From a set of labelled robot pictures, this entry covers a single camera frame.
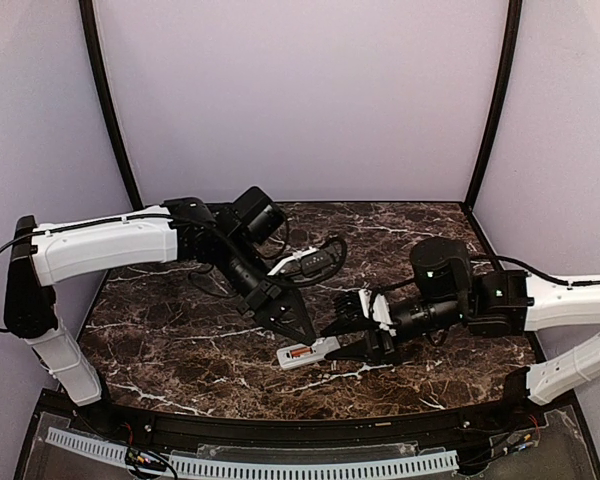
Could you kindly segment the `orange AAA battery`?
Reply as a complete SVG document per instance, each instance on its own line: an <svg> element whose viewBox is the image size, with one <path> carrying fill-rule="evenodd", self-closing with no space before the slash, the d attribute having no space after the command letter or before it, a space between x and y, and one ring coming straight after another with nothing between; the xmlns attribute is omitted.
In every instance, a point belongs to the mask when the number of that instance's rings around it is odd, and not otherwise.
<svg viewBox="0 0 600 480"><path fill-rule="evenodd" d="M297 359L297 358L306 357L311 354L313 354L313 350L311 348L302 348L302 349L298 348L298 349L291 350L289 352L289 357L291 359Z"/></svg>

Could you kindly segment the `white remote control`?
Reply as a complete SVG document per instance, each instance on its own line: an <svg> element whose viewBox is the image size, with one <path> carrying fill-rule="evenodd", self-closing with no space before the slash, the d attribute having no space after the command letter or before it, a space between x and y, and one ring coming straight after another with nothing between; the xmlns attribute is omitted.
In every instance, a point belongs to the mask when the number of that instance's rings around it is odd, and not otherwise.
<svg viewBox="0 0 600 480"><path fill-rule="evenodd" d="M276 351L276 357L283 370L292 370L320 362L328 353L339 348L336 337L322 337L311 345L296 344L280 348Z"/></svg>

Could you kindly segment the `white battery compartment cover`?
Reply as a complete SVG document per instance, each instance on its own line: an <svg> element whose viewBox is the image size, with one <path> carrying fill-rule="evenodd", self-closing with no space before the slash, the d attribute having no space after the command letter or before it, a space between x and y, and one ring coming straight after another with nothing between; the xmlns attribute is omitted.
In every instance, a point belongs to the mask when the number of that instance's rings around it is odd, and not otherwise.
<svg viewBox="0 0 600 480"><path fill-rule="evenodd" d="M340 348L340 344L336 337L318 338L312 347L319 352L331 352Z"/></svg>

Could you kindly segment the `black frame post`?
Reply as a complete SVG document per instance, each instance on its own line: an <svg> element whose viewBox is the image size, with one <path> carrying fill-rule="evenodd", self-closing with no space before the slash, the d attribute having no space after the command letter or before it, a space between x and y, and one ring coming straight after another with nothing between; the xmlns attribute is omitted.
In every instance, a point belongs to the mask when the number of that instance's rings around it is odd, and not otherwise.
<svg viewBox="0 0 600 480"><path fill-rule="evenodd" d="M144 205L114 105L98 31L95 3L92 0L79 0L78 6L93 82L117 170L132 209L140 210Z"/></svg>
<svg viewBox="0 0 600 480"><path fill-rule="evenodd" d="M522 0L510 0L508 2L502 47L489 111L473 173L464 199L464 205L469 211L473 211L477 204L495 144L515 58L522 8Z"/></svg>

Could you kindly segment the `right black frame post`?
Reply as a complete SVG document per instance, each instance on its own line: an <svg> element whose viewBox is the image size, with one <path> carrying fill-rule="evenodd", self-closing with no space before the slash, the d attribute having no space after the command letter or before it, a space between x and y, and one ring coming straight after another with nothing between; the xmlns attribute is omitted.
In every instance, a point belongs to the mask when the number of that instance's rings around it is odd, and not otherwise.
<svg viewBox="0 0 600 480"><path fill-rule="evenodd" d="M469 211L473 211L477 204L495 144L515 58L522 8L522 0L510 0L508 2L502 47L489 111L473 173L464 199L464 205Z"/></svg>

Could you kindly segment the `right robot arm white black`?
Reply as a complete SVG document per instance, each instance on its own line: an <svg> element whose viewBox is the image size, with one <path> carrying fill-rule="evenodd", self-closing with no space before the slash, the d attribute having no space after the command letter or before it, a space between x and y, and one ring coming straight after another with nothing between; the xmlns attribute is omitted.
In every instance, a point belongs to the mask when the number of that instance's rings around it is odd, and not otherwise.
<svg viewBox="0 0 600 480"><path fill-rule="evenodd" d="M600 275L558 278L517 259L511 269L474 273L464 242L432 237L410 252L416 300L390 304L394 285L348 292L334 301L325 337L354 332L363 339L329 353L331 359L369 364L396 361L396 347L461 324L476 336L523 335L553 327L600 326ZM521 367L505 378L504 405L547 405L600 376L600 332L567 352Z"/></svg>

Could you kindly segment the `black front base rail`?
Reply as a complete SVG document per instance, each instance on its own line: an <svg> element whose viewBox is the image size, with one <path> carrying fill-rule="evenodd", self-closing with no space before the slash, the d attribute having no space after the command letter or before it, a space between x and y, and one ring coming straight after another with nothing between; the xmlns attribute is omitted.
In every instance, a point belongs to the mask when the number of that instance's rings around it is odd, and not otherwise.
<svg viewBox="0 0 600 480"><path fill-rule="evenodd" d="M60 394L58 404L72 424L109 439L133 439L158 449L202 444L241 447L319 448L415 442L420 447L460 450L485 446L490 437L530 428L532 414L565 406L566 393L546 406L507 398L446 411L359 420L238 420L172 414L109 404L79 408Z"/></svg>

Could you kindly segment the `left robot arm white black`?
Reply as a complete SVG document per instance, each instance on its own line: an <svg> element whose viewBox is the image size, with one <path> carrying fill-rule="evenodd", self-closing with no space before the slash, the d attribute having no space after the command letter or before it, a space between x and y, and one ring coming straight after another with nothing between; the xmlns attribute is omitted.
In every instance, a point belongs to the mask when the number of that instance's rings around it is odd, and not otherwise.
<svg viewBox="0 0 600 480"><path fill-rule="evenodd" d="M216 268L241 297L238 311L264 329L311 345L316 333L300 285L280 278L257 248L285 222L260 188L209 207L189 197L118 216L66 224L18 220L5 245L10 259L1 332L23 339L78 407L103 400L105 383L56 314L54 285L83 274L195 260Z"/></svg>

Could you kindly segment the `left black frame post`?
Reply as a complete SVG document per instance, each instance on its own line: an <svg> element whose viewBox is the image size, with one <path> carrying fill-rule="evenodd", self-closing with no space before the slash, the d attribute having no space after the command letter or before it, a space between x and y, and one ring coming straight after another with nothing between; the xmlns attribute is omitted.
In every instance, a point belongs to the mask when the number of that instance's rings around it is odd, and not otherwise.
<svg viewBox="0 0 600 480"><path fill-rule="evenodd" d="M92 0L79 0L78 6L93 82L117 170L132 209L140 210L144 205L114 105L98 31L95 3Z"/></svg>

